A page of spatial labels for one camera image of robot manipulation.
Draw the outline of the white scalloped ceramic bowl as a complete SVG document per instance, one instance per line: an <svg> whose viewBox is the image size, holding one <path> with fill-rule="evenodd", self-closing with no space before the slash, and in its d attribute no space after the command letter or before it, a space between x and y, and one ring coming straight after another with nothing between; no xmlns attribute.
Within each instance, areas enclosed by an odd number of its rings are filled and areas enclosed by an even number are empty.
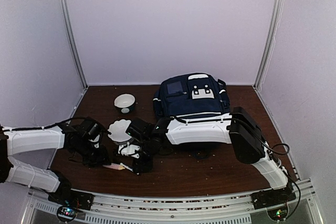
<svg viewBox="0 0 336 224"><path fill-rule="evenodd" d="M108 138L116 145L125 145L132 142L132 137L126 133L131 120L121 119L109 125Z"/></svg>

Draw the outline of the pink glue tube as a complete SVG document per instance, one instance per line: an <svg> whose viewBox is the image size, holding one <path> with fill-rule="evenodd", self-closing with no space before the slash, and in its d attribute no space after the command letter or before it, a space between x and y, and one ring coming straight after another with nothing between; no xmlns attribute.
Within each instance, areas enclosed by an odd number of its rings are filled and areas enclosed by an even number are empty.
<svg viewBox="0 0 336 224"><path fill-rule="evenodd" d="M109 168L109 169L114 169L114 170L123 170L123 169L125 169L125 167L122 166L121 164L115 164L115 163L112 163L110 165L103 165L103 167Z"/></svg>

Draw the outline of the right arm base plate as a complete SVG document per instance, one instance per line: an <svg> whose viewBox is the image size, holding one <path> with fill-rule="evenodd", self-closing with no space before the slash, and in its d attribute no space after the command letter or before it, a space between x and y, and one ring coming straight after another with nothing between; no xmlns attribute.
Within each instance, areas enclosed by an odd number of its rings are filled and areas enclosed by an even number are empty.
<svg viewBox="0 0 336 224"><path fill-rule="evenodd" d="M296 199L292 189L283 188L279 190L261 190L251 194L251 201L254 209L268 208L281 205Z"/></svg>

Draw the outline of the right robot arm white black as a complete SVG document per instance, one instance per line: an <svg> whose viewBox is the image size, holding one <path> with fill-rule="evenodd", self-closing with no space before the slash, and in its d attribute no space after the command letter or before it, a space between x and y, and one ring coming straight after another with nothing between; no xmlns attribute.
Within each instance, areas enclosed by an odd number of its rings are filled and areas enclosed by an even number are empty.
<svg viewBox="0 0 336 224"><path fill-rule="evenodd" d="M139 142L142 160L152 158L165 140L172 145L231 144L237 160L253 165L270 184L270 190L252 194L254 204L267 207L297 197L294 192L296 183L277 158L280 153L269 146L259 125L240 106L231 113L207 118L164 117L156 124L135 118L125 132Z"/></svg>

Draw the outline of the black capped white marker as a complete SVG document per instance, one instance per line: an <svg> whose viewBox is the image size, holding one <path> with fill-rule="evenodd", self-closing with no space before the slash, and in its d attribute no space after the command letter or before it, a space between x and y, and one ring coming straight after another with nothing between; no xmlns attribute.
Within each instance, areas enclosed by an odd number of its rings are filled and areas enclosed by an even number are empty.
<svg viewBox="0 0 336 224"><path fill-rule="evenodd" d="M130 167L130 166L124 164L124 163L120 163L120 166L121 166L123 169L127 169L127 170L129 170L129 171L131 171L131 172L134 172L134 170L133 170L132 167Z"/></svg>

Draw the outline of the navy blue student backpack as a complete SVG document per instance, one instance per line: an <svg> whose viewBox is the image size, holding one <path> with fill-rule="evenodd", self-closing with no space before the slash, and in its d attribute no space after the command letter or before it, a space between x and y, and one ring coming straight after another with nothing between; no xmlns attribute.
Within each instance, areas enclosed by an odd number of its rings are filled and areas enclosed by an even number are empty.
<svg viewBox="0 0 336 224"><path fill-rule="evenodd" d="M171 118L165 134L184 151L208 152L230 144L230 100L226 83L206 73L189 73L163 81L153 97L157 120Z"/></svg>

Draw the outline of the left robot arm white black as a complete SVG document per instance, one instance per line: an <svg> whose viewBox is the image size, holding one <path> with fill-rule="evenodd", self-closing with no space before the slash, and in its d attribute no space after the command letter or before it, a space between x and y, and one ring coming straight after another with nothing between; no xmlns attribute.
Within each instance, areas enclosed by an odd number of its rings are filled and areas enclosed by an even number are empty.
<svg viewBox="0 0 336 224"><path fill-rule="evenodd" d="M88 167L110 165L106 147L101 143L106 128L90 117L80 117L81 123L70 125L69 119L40 127L1 127L1 183L12 182L39 188L71 205L76 197L70 181L60 172L41 169L20 162L15 154L66 149L78 153Z"/></svg>

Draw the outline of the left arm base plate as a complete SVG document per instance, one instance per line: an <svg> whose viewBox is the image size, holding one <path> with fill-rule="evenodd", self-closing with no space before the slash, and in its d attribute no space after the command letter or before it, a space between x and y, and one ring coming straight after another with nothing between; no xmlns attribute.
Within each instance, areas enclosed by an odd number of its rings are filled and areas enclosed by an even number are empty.
<svg viewBox="0 0 336 224"><path fill-rule="evenodd" d="M79 210L90 210L94 199L93 194L72 190L69 186L62 186L53 193L46 193L49 201Z"/></svg>

